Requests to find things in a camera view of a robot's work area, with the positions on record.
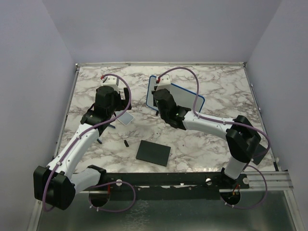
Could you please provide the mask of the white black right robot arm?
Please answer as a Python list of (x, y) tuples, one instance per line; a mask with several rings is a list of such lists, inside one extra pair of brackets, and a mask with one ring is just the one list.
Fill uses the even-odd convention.
[(268, 138), (267, 135), (253, 127), (245, 116), (232, 119), (199, 114), (193, 109), (176, 105), (167, 89), (155, 89), (152, 96), (161, 118), (171, 127), (200, 131), (227, 142), (231, 158), (221, 176), (221, 183), (226, 188), (234, 187), (251, 160), (256, 159), (259, 163), (270, 148), (270, 145), (267, 148), (260, 145), (260, 134), (265, 138)]

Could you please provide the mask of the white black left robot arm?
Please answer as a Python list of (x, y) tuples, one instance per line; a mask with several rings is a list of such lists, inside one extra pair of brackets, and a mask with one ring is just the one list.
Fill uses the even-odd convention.
[(104, 130), (116, 120), (115, 112), (123, 115), (131, 109), (131, 90), (124, 88), (121, 98), (116, 84), (106, 84), (96, 90), (95, 101), (82, 116), (80, 125), (64, 149), (47, 164), (33, 173), (34, 196), (42, 202), (45, 212), (54, 208), (67, 209), (76, 194), (84, 189), (103, 189), (109, 185), (106, 170), (95, 165), (80, 173), (75, 168), (85, 152), (99, 139)]

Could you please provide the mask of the blue-framed whiteboard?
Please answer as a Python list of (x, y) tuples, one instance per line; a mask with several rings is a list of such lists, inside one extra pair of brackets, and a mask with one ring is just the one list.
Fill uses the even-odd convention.
[[(156, 84), (156, 76), (151, 75), (149, 77), (146, 105), (150, 107), (151, 109), (158, 111), (158, 108), (156, 107), (156, 104), (154, 103), (154, 97), (152, 94), (152, 91), (154, 91), (155, 84)], [(173, 95), (173, 98), (177, 105), (192, 109), (195, 96), (196, 96), (195, 92), (185, 89), (179, 85), (171, 83), (170, 93)], [(201, 112), (204, 103), (205, 103), (205, 98), (202, 95), (198, 95), (195, 110), (197, 112)]]

